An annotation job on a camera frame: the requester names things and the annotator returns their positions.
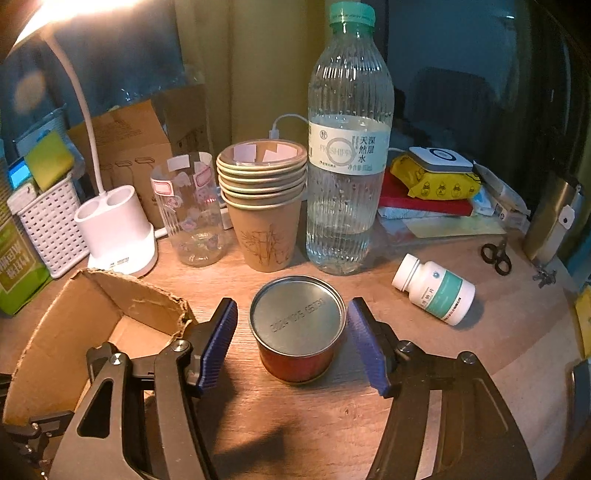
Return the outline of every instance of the woven basket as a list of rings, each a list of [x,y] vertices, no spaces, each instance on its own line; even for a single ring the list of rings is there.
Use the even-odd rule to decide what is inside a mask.
[[[18,212],[35,249],[59,278],[89,254],[74,221],[80,200],[72,183],[72,173]]]

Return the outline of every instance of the white pill bottle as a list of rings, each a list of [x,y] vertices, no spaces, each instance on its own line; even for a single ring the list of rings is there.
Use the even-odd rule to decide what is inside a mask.
[[[476,287],[435,262],[422,264],[406,254],[392,280],[409,300],[449,325],[457,325],[472,305]]]

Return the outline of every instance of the black scissors handle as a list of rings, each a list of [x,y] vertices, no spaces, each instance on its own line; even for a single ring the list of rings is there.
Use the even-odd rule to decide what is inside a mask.
[[[495,271],[503,277],[513,270],[511,259],[503,249],[494,244],[484,244],[480,249],[480,256],[489,265],[495,266]]]

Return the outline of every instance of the green snack bag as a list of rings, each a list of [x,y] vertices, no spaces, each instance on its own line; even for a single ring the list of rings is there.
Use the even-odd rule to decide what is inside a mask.
[[[13,218],[0,227],[0,309],[14,315],[51,277]]]

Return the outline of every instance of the tin can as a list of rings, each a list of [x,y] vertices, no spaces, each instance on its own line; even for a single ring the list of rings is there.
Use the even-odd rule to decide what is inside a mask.
[[[328,283],[303,275],[264,285],[252,300],[249,315],[263,366],[271,375],[294,384],[325,372],[345,321],[339,293]]]

